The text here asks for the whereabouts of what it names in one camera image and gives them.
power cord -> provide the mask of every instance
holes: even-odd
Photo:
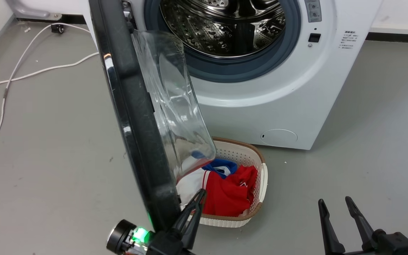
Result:
[[[20,65],[21,60],[23,59],[24,55],[25,55],[26,52],[28,51],[29,47],[31,47],[32,43],[36,40],[36,38],[37,38],[42,32],[44,32],[46,29],[50,28],[50,27],[53,26],[53,25],[59,25],[59,24],[60,24],[60,25],[64,25],[64,26],[73,27],[73,28],[76,28],[76,29],[81,29],[81,30],[83,30],[83,31],[86,31],[86,32],[90,33],[89,30],[87,30],[87,29],[84,29],[84,28],[81,28],[81,27],[77,27],[77,26],[74,26],[74,25],[71,25],[71,24],[53,23],[53,24],[50,24],[50,25],[46,26],[45,28],[43,28],[38,34],[36,34],[36,36],[34,36],[34,38],[32,39],[32,41],[29,43],[28,47],[24,50],[23,54],[21,55],[20,59],[18,60],[18,63],[16,64],[15,68],[13,69],[12,74],[10,75],[10,78],[9,78],[8,80],[5,80],[5,81],[0,81],[0,84],[7,83],[6,88],[5,88],[5,91],[4,91],[3,102],[2,102],[2,105],[1,105],[0,129],[1,129],[1,126],[2,126],[2,124],[3,124],[5,101],[6,101],[6,98],[7,98],[7,94],[8,94],[8,92],[9,92],[8,89],[9,89],[10,83],[11,83],[12,81],[18,81],[18,80],[21,80],[21,79],[24,79],[24,78],[27,78],[27,77],[30,77],[30,76],[33,76],[33,75],[36,75],[36,74],[43,73],[43,72],[45,72],[45,71],[57,69],[57,68],[64,68],[64,67],[75,66],[75,65],[78,65],[78,64],[82,63],[83,61],[87,60],[88,58],[90,58],[90,57],[92,57],[92,56],[98,55],[98,52],[96,52],[96,53],[93,53],[93,54],[91,54],[91,55],[89,55],[89,56],[83,58],[82,60],[78,61],[77,63],[67,64],[67,65],[60,65],[60,66],[54,66],[54,67],[46,68],[46,69],[43,69],[43,70],[40,70],[40,71],[36,71],[36,72],[34,72],[34,73],[32,73],[32,74],[27,74],[27,75],[25,75],[25,76],[22,76],[22,77],[18,77],[18,78],[13,79],[13,76],[15,75],[15,72],[16,72],[17,69],[18,69],[18,65]]]

gray rubber seal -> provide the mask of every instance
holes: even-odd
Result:
[[[188,71],[194,77],[219,83],[243,82],[276,68],[295,48],[301,29],[298,0],[278,0],[284,10],[286,27],[280,38],[265,50],[244,58],[212,58],[185,47]],[[160,0],[146,0],[144,20],[147,30],[169,29],[160,12]]]

green light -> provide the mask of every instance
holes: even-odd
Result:
[[[149,231],[143,229],[142,227],[138,227],[133,232],[133,239],[136,243],[147,243],[149,241]]]

washing machine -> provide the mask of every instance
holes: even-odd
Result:
[[[137,29],[183,42],[212,136],[309,150],[381,2],[131,0],[121,9]]]

stainless steel drum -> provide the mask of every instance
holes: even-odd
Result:
[[[216,58],[259,52],[285,27],[277,0],[162,0],[160,10],[185,45]]]

